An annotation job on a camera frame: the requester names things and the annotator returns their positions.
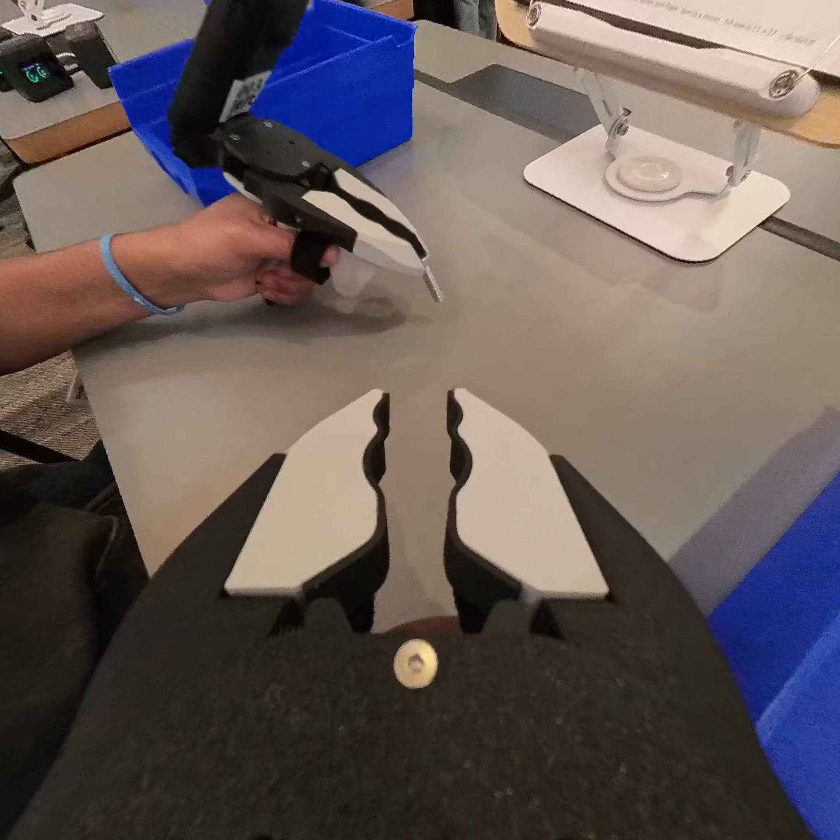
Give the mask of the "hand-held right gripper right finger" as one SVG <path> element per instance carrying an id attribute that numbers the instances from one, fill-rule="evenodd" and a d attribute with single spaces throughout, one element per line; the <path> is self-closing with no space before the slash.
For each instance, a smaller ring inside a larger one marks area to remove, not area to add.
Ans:
<path id="1" fill-rule="evenodd" d="M 608 603 L 610 586 L 548 449 L 468 391 L 447 394 L 444 571 L 460 622 L 501 603 L 535 618 L 557 604 Z"/>

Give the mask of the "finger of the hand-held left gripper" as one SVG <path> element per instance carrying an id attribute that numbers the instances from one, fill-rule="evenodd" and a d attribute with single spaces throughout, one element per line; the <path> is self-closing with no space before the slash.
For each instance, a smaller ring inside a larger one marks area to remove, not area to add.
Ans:
<path id="1" fill-rule="evenodd" d="M 330 192 L 305 192 L 302 200 L 307 208 L 317 208 L 355 234 L 350 248 L 355 257 L 406 274 L 425 272 L 423 258 L 405 234 L 391 232 L 381 222 L 364 216 L 347 200 Z"/>
<path id="2" fill-rule="evenodd" d="M 424 241 L 405 214 L 381 191 L 366 181 L 356 170 L 339 167 L 332 171 L 332 192 L 348 203 L 365 219 L 380 225 L 406 241 L 420 259 L 428 257 Z"/>

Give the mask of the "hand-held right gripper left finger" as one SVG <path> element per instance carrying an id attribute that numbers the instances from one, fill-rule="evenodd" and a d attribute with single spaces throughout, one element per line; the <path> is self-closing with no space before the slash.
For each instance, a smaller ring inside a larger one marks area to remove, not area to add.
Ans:
<path id="1" fill-rule="evenodd" d="M 381 481 L 390 396 L 372 389 L 302 435 L 282 459 L 224 583 L 231 597 L 338 601 L 370 621 L 389 571 Z"/>

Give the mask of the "blue plastic bin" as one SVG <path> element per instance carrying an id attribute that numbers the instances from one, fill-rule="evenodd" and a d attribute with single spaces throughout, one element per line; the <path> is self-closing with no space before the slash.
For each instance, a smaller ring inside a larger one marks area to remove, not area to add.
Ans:
<path id="1" fill-rule="evenodd" d="M 109 69 L 132 131 L 184 194 L 208 206 L 230 194 L 218 168 L 188 167 L 166 120 L 193 45 L 186 40 Z M 413 136 L 414 27 L 382 36 L 317 24 L 301 31 L 254 100 L 257 118 L 303 133 L 352 166 Z"/>
<path id="2" fill-rule="evenodd" d="M 302 55 L 338 56 L 365 47 L 395 48 L 412 56 L 416 27 L 346 2 L 316 1 L 305 12 L 292 50 Z"/>
<path id="3" fill-rule="evenodd" d="M 823 494 L 710 615 L 776 775 L 839 838 L 839 515 Z"/>

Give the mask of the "person's left forearm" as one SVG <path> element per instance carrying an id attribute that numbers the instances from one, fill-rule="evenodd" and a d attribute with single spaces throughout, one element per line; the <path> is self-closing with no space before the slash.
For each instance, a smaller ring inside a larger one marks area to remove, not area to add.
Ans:
<path id="1" fill-rule="evenodd" d="M 99 241 L 2 260 L 1 374 L 63 354 L 151 311 L 116 280 Z"/>

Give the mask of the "grey desk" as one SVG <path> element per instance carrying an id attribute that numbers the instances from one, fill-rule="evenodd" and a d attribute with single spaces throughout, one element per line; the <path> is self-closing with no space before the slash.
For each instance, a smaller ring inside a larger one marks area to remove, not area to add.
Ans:
<path id="1" fill-rule="evenodd" d="M 383 276 L 299 308 L 194 304 L 74 352 L 147 567 L 270 455 L 378 387 L 391 568 L 375 628 L 454 611 L 446 395 L 464 387 L 566 457 L 710 610 L 838 472 L 838 259 L 757 229 L 703 266 L 531 188 L 559 107 L 510 121 L 450 94 L 491 65 L 574 73 L 422 22 L 414 136 L 369 178 L 444 290 Z"/>

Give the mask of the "person's left hand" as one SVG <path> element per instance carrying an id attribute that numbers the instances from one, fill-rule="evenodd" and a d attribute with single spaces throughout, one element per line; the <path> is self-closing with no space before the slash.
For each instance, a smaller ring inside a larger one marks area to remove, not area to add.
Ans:
<path id="1" fill-rule="evenodd" d="M 316 282 L 291 267 L 298 233 L 236 195 L 152 233 L 164 263 L 161 303 L 233 302 L 253 296 L 294 306 Z"/>

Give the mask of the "blue wristband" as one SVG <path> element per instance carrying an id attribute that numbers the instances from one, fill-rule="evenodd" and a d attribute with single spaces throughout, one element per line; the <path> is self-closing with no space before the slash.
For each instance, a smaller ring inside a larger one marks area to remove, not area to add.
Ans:
<path id="1" fill-rule="evenodd" d="M 137 306 L 141 307 L 144 313 L 149 317 L 173 317 L 184 312 L 185 306 L 176 306 L 171 308 L 163 308 L 148 299 L 142 292 L 132 284 L 132 282 L 123 274 L 112 252 L 112 241 L 114 236 L 106 234 L 101 236 L 98 240 L 99 254 L 102 265 L 114 284 L 125 292 L 131 301 Z"/>

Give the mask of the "black digital timer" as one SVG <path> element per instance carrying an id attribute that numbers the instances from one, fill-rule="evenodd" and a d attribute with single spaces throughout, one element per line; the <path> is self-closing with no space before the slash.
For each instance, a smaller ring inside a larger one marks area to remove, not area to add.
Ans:
<path id="1" fill-rule="evenodd" d="M 2 80 L 28 102 L 44 102 L 74 88 L 74 80 L 45 38 L 14 35 L 1 44 Z"/>
<path id="2" fill-rule="evenodd" d="M 63 36 L 79 69 L 93 84 L 101 90 L 113 88 L 110 69 L 119 62 L 98 24 L 92 20 L 72 24 Z"/>

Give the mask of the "white document stand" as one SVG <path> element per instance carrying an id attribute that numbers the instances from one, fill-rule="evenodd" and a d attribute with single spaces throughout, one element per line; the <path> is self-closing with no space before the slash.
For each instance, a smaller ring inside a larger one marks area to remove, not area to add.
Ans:
<path id="1" fill-rule="evenodd" d="M 69 26 L 103 18 L 103 12 L 77 3 L 59 3 L 53 7 L 48 7 L 46 1 L 15 1 L 15 4 L 18 16 L 2 21 L 2 30 L 15 36 L 48 38 L 63 33 Z"/>
<path id="2" fill-rule="evenodd" d="M 821 94 L 811 70 L 727 48 L 697 48 L 619 28 L 571 8 L 532 2 L 528 31 L 576 73 L 601 126 L 528 164 L 525 181 L 663 256 L 719 257 L 790 199 L 753 172 L 761 127 L 736 119 L 724 160 L 631 125 L 632 113 L 595 62 L 657 87 L 686 88 L 749 115 L 798 118 Z"/>

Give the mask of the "printed instruction sheet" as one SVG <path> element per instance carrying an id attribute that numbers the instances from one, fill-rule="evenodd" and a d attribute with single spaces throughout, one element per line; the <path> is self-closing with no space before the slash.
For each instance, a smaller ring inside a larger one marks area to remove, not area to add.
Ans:
<path id="1" fill-rule="evenodd" d="M 838 1 L 583 1 L 582 5 L 838 77 Z"/>

